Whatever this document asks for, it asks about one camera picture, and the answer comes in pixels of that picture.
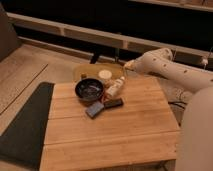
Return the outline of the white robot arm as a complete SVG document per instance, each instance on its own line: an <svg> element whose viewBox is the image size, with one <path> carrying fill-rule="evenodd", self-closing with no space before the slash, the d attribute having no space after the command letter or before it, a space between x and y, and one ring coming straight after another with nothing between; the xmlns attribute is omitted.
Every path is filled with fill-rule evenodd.
<svg viewBox="0 0 213 171"><path fill-rule="evenodd" d="M124 67L138 74L158 74L190 93L174 171L213 171L213 72L175 62L169 48L147 51Z"/></svg>

